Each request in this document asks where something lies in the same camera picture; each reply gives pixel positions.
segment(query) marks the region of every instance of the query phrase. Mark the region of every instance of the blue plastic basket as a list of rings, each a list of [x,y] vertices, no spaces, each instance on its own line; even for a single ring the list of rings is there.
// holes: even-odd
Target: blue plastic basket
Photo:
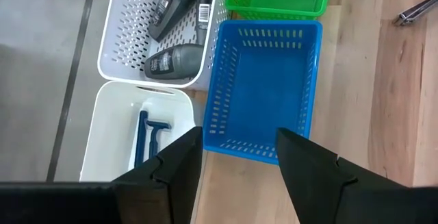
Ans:
[[[225,21],[204,117],[204,148],[278,164],[276,130],[310,134],[322,26]]]

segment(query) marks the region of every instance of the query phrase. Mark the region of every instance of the gray bottle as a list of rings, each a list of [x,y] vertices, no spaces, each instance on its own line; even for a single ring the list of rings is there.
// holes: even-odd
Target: gray bottle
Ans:
[[[151,79],[185,79],[196,77],[201,68],[204,46],[176,45],[149,57],[144,74]]]
[[[149,34],[157,42],[178,23],[195,0],[158,0],[149,23]]]
[[[213,0],[198,0],[196,13],[196,43],[205,44],[207,37],[208,21],[211,16],[211,3]]]

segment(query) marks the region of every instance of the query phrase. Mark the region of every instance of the gray floor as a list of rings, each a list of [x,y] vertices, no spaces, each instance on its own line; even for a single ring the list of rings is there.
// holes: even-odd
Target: gray floor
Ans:
[[[85,0],[0,0],[0,181],[45,181]],[[79,179],[109,0],[94,0],[56,180]]]

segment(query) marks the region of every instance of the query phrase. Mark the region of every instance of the barcode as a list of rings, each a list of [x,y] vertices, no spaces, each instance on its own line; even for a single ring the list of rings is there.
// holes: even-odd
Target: barcode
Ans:
[[[165,71],[169,70],[169,54],[165,53],[163,56],[163,67]]]
[[[207,22],[210,13],[210,5],[209,4],[199,4],[199,22]]]

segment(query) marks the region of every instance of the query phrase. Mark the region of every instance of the black object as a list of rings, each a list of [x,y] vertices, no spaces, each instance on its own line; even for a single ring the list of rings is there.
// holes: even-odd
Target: black object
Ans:
[[[285,128],[276,150],[301,224],[438,223],[438,188],[407,188]]]
[[[196,13],[196,43],[199,45],[205,44],[212,1],[213,0],[198,0],[198,10]]]
[[[202,128],[110,183],[0,184],[0,223],[190,223]]]
[[[144,63],[144,74],[151,79],[195,77],[201,68],[204,46],[176,45],[160,51]]]
[[[438,223],[438,189],[407,188],[287,129],[276,150],[300,224]],[[202,129],[110,183],[0,184],[0,223],[189,223]]]
[[[148,29],[149,34],[156,41],[163,37],[188,12],[195,0],[158,0]]]

